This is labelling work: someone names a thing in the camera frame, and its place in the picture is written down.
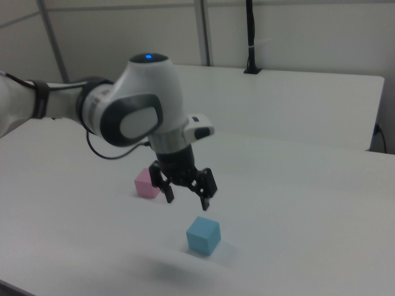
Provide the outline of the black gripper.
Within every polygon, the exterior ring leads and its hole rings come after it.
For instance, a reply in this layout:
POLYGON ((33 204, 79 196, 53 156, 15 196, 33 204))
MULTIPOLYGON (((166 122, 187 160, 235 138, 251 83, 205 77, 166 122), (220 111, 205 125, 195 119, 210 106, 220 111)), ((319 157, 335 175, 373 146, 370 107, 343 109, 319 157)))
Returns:
POLYGON ((177 186, 188 187, 196 193, 204 211, 209 208, 209 200, 217 191, 217 184, 210 168, 198 170, 192 146, 170 154, 156 154, 157 160, 149 167, 151 184, 160 189, 167 203, 172 203, 174 194, 170 182, 177 186))

